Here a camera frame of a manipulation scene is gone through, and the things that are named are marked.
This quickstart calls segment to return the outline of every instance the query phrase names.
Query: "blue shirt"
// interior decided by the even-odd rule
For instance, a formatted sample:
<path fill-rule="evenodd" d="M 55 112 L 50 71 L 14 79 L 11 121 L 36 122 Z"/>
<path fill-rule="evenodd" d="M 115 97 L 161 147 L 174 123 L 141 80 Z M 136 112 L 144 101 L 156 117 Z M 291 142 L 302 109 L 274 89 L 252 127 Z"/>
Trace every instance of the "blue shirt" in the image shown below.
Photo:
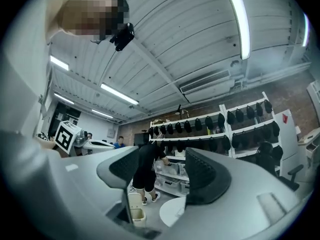
<path fill-rule="evenodd" d="M 115 149 L 120 149 L 125 147 L 125 144 L 122 143 L 121 145 L 119 145 L 118 142 L 114 143 L 113 145 L 115 146 Z"/>

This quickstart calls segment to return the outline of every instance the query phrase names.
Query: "neck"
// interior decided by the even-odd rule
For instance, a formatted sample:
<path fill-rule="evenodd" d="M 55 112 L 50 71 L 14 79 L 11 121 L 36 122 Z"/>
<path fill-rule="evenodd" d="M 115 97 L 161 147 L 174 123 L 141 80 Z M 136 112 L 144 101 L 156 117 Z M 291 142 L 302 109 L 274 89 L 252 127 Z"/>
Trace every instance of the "neck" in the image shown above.
<path fill-rule="evenodd" d="M 62 31 L 61 19 L 64 13 L 64 5 L 68 0 L 49 0 L 46 10 L 46 41 L 50 42 L 55 34 Z"/>

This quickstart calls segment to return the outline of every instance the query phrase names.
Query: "person in blue shirt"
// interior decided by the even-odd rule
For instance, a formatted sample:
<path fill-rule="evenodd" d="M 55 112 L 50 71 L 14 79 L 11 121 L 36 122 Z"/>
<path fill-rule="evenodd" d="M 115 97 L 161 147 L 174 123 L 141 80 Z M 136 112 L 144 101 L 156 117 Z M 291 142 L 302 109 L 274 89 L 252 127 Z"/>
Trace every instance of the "person in blue shirt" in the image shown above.
<path fill-rule="evenodd" d="M 120 149 L 120 148 L 124 148 L 125 144 L 124 144 L 124 137 L 119 136 L 118 138 L 118 142 L 113 144 L 115 146 L 115 149 Z"/>

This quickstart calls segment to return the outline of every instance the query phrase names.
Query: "white round table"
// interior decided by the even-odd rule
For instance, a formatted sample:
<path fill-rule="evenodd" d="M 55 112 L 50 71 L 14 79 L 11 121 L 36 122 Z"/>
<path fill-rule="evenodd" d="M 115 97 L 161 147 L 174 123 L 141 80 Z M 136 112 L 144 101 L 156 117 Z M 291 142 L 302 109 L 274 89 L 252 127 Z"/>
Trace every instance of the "white round table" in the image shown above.
<path fill-rule="evenodd" d="M 165 202 L 160 208 L 160 218 L 171 227 L 185 212 L 185 197 L 178 197 Z"/>

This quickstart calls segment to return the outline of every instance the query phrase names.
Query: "beige trash bin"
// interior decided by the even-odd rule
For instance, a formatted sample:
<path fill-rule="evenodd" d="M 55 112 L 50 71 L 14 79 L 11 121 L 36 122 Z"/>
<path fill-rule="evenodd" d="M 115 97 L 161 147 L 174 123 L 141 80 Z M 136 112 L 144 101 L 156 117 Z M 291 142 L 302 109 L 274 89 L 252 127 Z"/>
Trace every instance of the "beige trash bin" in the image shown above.
<path fill-rule="evenodd" d="M 128 200 L 133 224 L 136 227 L 145 227 L 147 216 L 142 209 L 142 196 L 139 193 L 130 193 L 128 194 Z"/>

